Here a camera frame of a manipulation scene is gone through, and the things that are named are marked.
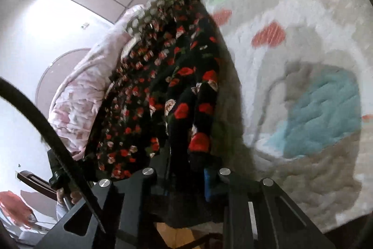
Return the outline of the person's hand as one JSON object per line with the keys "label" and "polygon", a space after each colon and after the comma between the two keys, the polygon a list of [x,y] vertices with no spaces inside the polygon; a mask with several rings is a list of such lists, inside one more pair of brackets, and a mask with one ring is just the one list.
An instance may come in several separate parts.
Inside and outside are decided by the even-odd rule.
{"label": "person's hand", "polygon": [[82,194],[80,192],[69,192],[68,194],[65,194],[63,188],[58,189],[58,191],[56,192],[56,196],[58,203],[60,203],[61,205],[65,204],[65,198],[67,198],[68,201],[70,201],[72,204],[76,204],[82,199]]}

